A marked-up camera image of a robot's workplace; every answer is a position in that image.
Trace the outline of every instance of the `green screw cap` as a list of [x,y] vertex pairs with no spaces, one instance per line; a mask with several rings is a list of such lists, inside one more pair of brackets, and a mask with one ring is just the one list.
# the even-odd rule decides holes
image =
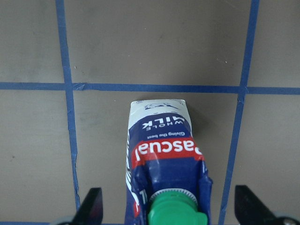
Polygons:
[[197,211],[196,203],[177,191],[155,197],[148,214],[149,225],[207,225],[207,216]]

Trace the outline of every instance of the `gray floor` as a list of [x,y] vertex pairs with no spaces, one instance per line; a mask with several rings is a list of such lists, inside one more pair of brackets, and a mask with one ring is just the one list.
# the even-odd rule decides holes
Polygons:
[[[63,83],[55,1],[0,0],[0,82]],[[238,86],[250,1],[66,0],[74,83]],[[300,86],[300,4],[262,0],[249,86]],[[214,180],[218,223],[236,94],[75,91],[81,199],[101,186],[104,223],[123,223],[130,102],[187,101]],[[232,187],[300,217],[300,96],[247,95]],[[0,221],[75,213],[64,91],[0,90]],[[225,219],[237,224],[231,191]]]

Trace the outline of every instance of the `blue tape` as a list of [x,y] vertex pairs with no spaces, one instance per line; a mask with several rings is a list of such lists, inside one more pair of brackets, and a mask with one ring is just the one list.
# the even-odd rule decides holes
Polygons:
[[146,91],[146,92],[193,92],[193,93],[239,93],[237,86],[159,85],[120,83],[74,83],[73,90]]
[[78,180],[77,180],[77,173],[76,173],[77,141],[76,141],[76,128],[75,128],[73,85],[72,85],[72,77],[71,77],[68,44],[67,44],[67,29],[66,29],[64,0],[56,0],[56,15],[57,15],[59,38],[60,38],[61,63],[62,63],[62,68],[64,73],[65,88],[66,88],[67,125],[69,130],[69,139],[70,139],[70,148],[71,148],[75,203],[76,203],[76,209],[78,210],[80,207],[80,198],[78,194]]
[[300,88],[248,87],[248,91],[259,95],[300,95]]
[[65,84],[0,82],[0,90],[65,90]]
[[241,120],[243,115],[245,96],[246,94],[249,93],[249,90],[247,88],[247,83],[248,83],[248,77],[249,77],[249,71],[251,65],[251,57],[252,57],[252,50],[253,50],[254,37],[255,37],[258,7],[259,7],[259,0],[252,0],[250,15],[249,15],[246,46],[244,52],[243,67],[242,67],[241,78],[240,78],[240,91],[238,94],[238,102],[235,111],[231,145],[229,150],[228,164],[226,170],[226,177],[225,177],[218,225],[223,225],[225,222],[226,208],[227,208],[231,180],[233,176],[236,150],[237,150],[238,140],[240,135],[240,125],[241,125]]

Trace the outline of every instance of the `white carton top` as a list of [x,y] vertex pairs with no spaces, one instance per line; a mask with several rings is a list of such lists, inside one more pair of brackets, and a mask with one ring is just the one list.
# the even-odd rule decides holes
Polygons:
[[183,116],[191,126],[186,101],[182,99],[141,100],[131,103],[128,129],[140,119],[156,114],[176,113]]

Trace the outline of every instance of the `blue tape line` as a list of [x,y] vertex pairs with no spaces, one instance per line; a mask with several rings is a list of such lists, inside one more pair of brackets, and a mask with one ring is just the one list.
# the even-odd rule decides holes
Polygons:
[[241,120],[243,115],[245,96],[249,92],[247,88],[247,83],[248,83],[248,77],[249,77],[249,71],[251,65],[251,57],[252,57],[252,50],[253,50],[254,37],[255,37],[258,7],[259,7],[259,0],[252,0],[250,15],[249,15],[246,46],[244,52],[243,67],[242,67],[241,78],[240,78],[240,91],[238,94],[238,102],[235,111],[232,139],[231,139],[231,145],[229,150],[228,164],[226,170],[226,177],[225,177],[218,225],[223,225],[225,222],[226,208],[227,208],[231,180],[233,176],[236,150],[237,150],[238,140],[240,135],[240,125],[241,125]]
[[0,82],[0,90],[65,90],[65,84]]
[[76,141],[76,128],[75,128],[73,85],[72,85],[72,77],[71,77],[68,44],[67,44],[67,29],[66,29],[64,0],[56,0],[56,15],[57,15],[59,38],[60,38],[61,63],[62,63],[62,68],[64,73],[65,86],[66,86],[67,125],[69,130],[69,139],[70,139],[70,148],[71,148],[75,203],[76,203],[76,209],[78,210],[80,207],[80,198],[78,194],[78,180],[77,180],[77,173],[76,173],[77,141]]
[[259,95],[300,95],[300,88],[248,87],[249,94]]
[[146,91],[146,92],[193,92],[193,93],[239,93],[237,86],[158,85],[120,83],[74,83],[73,90]]

